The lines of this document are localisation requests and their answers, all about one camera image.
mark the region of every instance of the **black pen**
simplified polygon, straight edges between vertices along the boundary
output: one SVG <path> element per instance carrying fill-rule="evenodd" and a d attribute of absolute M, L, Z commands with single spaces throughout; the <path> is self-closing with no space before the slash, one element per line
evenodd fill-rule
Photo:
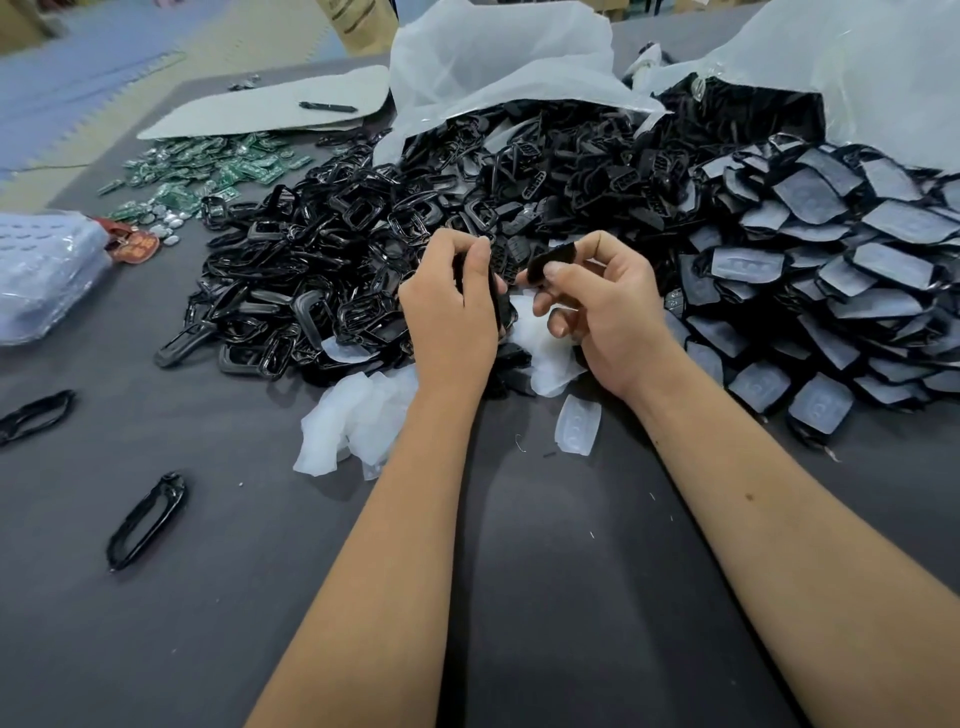
<path fill-rule="evenodd" d="M 312 101 L 301 101 L 301 109 L 310 109 L 312 111 L 339 111 L 341 113 L 356 113 L 360 109 L 357 107 L 343 106 L 341 104 L 316 104 Z"/>

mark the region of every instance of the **fingernail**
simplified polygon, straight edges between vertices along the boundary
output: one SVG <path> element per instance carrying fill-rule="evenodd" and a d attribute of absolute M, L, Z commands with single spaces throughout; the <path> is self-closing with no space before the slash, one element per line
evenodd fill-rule
<path fill-rule="evenodd" d="M 549 263 L 543 266 L 543 276 L 547 280 L 553 280 L 558 273 L 560 273 L 563 264 L 558 263 L 556 260 L 551 260 Z"/>

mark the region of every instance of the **gray work mat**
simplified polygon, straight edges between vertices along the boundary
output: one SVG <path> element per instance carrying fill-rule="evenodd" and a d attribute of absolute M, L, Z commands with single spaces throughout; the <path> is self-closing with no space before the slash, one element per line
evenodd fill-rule
<path fill-rule="evenodd" d="M 624 23 L 618 67 L 648 40 L 678 58 L 702 55 L 747 16 Z M 355 64 L 263 76 L 275 83 Z M 226 82 L 182 86 L 144 123 Z M 127 199 L 94 191 L 144 148 L 120 139 L 58 205 L 100 212 Z M 244 187 L 245 199 L 265 193 L 255 189 Z M 355 460 L 321 478 L 291 470 L 300 418 L 320 394 L 298 379 L 223 376 L 212 352 L 175 371 L 153 365 L 206 255 L 199 223 L 182 237 L 113 272 L 44 341 L 0 352 L 0 411 L 80 392 L 61 427 L 0 451 L 4 728 L 242 725 L 370 491 Z M 440 724 L 800 725 L 633 417 L 589 380 L 571 391 L 605 404 L 588 458 L 544 457 L 556 450 L 563 398 L 482 406 Z M 949 403 L 913 417 L 858 411 L 835 444 L 840 463 L 771 429 L 958 589 L 957 412 Z M 108 535 L 174 469 L 192 486 L 185 510 L 138 564 L 109 574 Z"/>

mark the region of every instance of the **white plastic bag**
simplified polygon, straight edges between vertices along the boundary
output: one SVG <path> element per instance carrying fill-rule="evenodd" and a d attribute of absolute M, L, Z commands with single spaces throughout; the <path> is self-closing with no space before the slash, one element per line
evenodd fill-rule
<path fill-rule="evenodd" d="M 44 336 L 110 267 L 109 237 L 79 212 L 0 212 L 0 346 Z"/>
<path fill-rule="evenodd" d="M 693 72 L 816 90 L 831 144 L 960 171 L 957 28 L 960 0 L 772 0 L 728 43 L 652 69 L 637 90 L 660 93 Z"/>
<path fill-rule="evenodd" d="M 659 118 L 660 102 L 613 75 L 610 21 L 579 0 L 472 5 L 439 0 L 400 28 L 390 53 L 396 119 L 373 163 L 445 119 L 516 99 L 581 99 Z"/>

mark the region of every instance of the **pile of black plastic parts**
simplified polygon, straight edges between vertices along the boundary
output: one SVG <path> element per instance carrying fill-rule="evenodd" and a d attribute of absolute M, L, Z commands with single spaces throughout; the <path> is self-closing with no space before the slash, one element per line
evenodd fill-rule
<path fill-rule="evenodd" d="M 551 241 L 606 230 L 651 260 L 675 335 L 746 406 L 796 392 L 808 442 L 853 391 L 900 409 L 960 392 L 960 179 L 825 144 L 816 94 L 690 77 L 660 99 L 673 113 L 649 131 L 583 102 L 504 104 L 409 140 L 399 165 L 372 167 L 377 137 L 327 138 L 334 156 L 263 204 L 205 199 L 225 232 L 156 363 L 215 342 L 228 374 L 396 366 L 412 356 L 396 289 L 437 228 L 487 235 L 508 282 Z M 500 372 L 528 363 L 501 353 Z"/>

